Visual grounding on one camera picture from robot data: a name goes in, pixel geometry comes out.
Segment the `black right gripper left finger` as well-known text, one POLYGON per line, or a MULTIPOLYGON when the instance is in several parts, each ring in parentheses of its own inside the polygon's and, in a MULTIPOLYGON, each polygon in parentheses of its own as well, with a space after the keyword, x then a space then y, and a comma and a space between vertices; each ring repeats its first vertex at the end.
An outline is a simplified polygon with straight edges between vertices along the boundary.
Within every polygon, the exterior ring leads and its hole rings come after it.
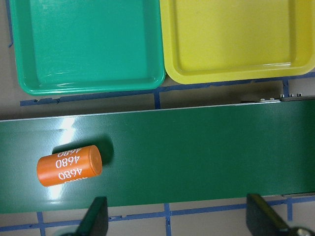
POLYGON ((95 197, 75 232, 62 236, 105 236, 108 232, 108 203, 106 197, 95 197))

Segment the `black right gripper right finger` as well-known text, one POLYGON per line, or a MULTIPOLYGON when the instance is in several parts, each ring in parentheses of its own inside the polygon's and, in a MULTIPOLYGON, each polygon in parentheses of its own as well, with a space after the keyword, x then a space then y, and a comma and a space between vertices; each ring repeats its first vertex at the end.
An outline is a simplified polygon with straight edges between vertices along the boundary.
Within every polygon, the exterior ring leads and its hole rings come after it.
POLYGON ((253 236, 313 236, 314 231, 289 226, 259 194, 247 195, 246 226, 253 236))

